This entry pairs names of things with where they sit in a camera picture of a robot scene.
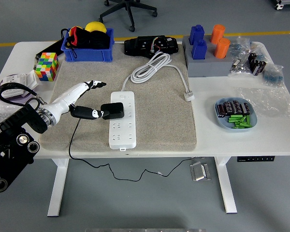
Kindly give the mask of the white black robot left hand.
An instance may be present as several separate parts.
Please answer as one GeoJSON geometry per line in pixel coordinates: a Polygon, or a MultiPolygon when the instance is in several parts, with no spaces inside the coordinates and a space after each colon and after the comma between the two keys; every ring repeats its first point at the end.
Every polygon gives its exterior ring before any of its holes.
{"type": "Polygon", "coordinates": [[[90,89],[101,88],[106,83],[101,81],[87,81],[76,84],[61,94],[52,103],[46,104],[43,108],[47,111],[47,114],[51,117],[51,125],[56,125],[60,121],[62,114],[69,112],[69,106],[76,103],[76,101],[90,89]]]}

